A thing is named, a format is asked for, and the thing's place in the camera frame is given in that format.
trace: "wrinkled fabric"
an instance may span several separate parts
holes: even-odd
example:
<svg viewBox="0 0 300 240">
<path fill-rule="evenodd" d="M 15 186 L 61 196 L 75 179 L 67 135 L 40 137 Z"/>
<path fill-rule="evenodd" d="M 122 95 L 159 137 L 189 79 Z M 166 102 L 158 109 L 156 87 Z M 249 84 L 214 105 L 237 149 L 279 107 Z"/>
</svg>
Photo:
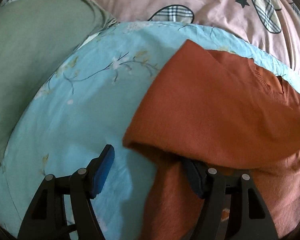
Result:
<svg viewBox="0 0 300 240">
<path fill-rule="evenodd" d="M 0 167 L 3 228 L 17 236 L 45 175 L 71 175 L 109 143 L 115 148 L 114 164 L 92 206 L 106 239 L 137 239 L 156 167 L 124 148 L 122 138 L 154 78 L 186 39 L 253 58 L 300 93 L 300 77 L 292 69 L 221 29 L 172 22 L 112 26 L 61 64 L 15 126 Z M 73 222 L 69 197 L 65 205 Z"/>
<path fill-rule="evenodd" d="M 300 75 L 300 11 L 292 0 L 93 0 L 119 21 L 179 21 L 224 29 Z"/>
<path fill-rule="evenodd" d="M 198 218 L 178 155 L 253 169 L 280 237 L 300 221 L 300 94 L 251 59 L 186 41 L 148 89 L 123 145 L 158 165 L 142 240 L 180 239 Z"/>
</svg>

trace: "fabric fold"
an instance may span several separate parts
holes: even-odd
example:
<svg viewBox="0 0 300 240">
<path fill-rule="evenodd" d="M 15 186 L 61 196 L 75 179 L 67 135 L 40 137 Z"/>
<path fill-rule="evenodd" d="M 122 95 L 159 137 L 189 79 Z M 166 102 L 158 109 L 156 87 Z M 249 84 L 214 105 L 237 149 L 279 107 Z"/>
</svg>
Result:
<svg viewBox="0 0 300 240">
<path fill-rule="evenodd" d="M 178 155 L 270 173 L 276 163 L 280 176 L 291 174 L 292 166 L 300 167 L 300 95 L 252 59 L 187 40 L 149 88 L 123 145 L 158 165 L 141 239 L 180 239 L 194 226 L 202 201 L 191 192 Z M 273 190 L 261 194 L 276 198 Z M 293 217 L 300 219 L 300 212 Z M 279 236 L 288 233 L 276 219 Z"/>
</svg>

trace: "light blue bedsheet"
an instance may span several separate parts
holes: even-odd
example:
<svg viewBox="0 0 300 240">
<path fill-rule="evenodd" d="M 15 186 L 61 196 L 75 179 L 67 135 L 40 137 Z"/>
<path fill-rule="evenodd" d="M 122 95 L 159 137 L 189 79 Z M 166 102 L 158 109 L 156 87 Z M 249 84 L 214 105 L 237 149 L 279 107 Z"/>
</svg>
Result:
<svg viewBox="0 0 300 240">
<path fill-rule="evenodd" d="M 0 224 L 5 229 L 18 234 L 45 174 L 70 175 L 112 144 L 114 164 L 93 207 L 107 240 L 138 236 L 156 168 L 123 148 L 121 140 L 157 73 L 186 39 L 253 58 L 300 93 L 300 77 L 290 68 L 218 28 L 171 22 L 112 27 L 61 65 L 15 127 L 0 168 Z M 69 198 L 66 210 L 71 223 Z"/>
</svg>

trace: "screw head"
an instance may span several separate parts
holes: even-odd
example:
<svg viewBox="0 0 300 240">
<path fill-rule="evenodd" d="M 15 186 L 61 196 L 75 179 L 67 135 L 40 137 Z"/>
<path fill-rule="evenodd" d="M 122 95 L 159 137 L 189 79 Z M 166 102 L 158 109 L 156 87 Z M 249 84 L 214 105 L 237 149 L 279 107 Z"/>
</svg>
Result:
<svg viewBox="0 0 300 240">
<path fill-rule="evenodd" d="M 48 174 L 47 176 L 44 177 L 44 179 L 46 181 L 52 180 L 53 179 L 53 175 L 52 174 Z"/>
<path fill-rule="evenodd" d="M 86 168 L 78 169 L 78 173 L 79 173 L 80 175 L 83 175 L 83 174 L 85 174 L 86 172 L 87 172 L 87 169 L 86 169 Z"/>
<path fill-rule="evenodd" d="M 217 170 L 215 168 L 210 168 L 208 169 L 208 172 L 212 175 L 216 174 L 217 173 Z"/>
<path fill-rule="evenodd" d="M 242 178 L 244 180 L 249 180 L 250 179 L 250 176 L 248 174 L 242 174 Z"/>
</svg>

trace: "blue gripper pad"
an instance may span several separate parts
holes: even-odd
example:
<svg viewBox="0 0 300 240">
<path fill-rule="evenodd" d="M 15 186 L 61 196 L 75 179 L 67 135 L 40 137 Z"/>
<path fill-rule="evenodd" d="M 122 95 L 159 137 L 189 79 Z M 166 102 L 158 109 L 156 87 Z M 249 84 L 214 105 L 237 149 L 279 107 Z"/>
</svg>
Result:
<svg viewBox="0 0 300 240">
<path fill-rule="evenodd" d="M 112 145 L 107 144 L 100 156 L 97 158 L 97 170 L 92 179 L 92 189 L 90 192 L 92 198 L 95 198 L 101 193 L 113 161 L 114 148 Z"/>
<path fill-rule="evenodd" d="M 182 157 L 182 164 L 192 191 L 201 199 L 204 198 L 204 184 L 207 175 L 200 168 L 200 162 Z"/>
</svg>

